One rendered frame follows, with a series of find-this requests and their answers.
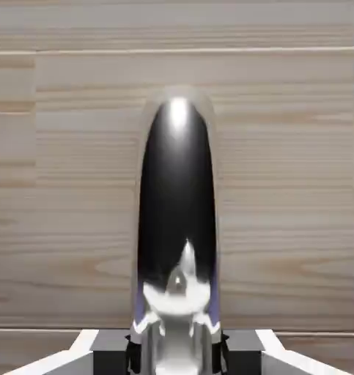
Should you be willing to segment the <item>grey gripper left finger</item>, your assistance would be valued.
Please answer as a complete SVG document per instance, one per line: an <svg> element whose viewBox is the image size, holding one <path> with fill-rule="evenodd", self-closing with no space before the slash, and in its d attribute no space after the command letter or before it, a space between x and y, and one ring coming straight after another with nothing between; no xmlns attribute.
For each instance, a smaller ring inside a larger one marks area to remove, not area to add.
<svg viewBox="0 0 354 375"><path fill-rule="evenodd" d="M3 375L136 375L130 370L127 330L82 330L69 349Z"/></svg>

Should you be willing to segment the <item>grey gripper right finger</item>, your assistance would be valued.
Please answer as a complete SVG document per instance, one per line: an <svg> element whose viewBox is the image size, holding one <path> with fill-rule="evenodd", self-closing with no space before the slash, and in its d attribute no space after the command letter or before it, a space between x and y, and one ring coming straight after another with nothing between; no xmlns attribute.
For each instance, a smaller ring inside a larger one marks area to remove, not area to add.
<svg viewBox="0 0 354 375"><path fill-rule="evenodd" d="M223 331L222 375L346 375L285 349L272 330Z"/></svg>

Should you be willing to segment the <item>light wood cabinet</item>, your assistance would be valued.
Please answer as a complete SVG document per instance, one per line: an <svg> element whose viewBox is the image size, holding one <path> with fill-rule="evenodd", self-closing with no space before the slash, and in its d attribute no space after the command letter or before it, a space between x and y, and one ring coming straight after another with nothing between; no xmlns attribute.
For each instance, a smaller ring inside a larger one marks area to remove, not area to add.
<svg viewBox="0 0 354 375"><path fill-rule="evenodd" d="M351 47L354 0L0 0L0 52Z"/></svg>

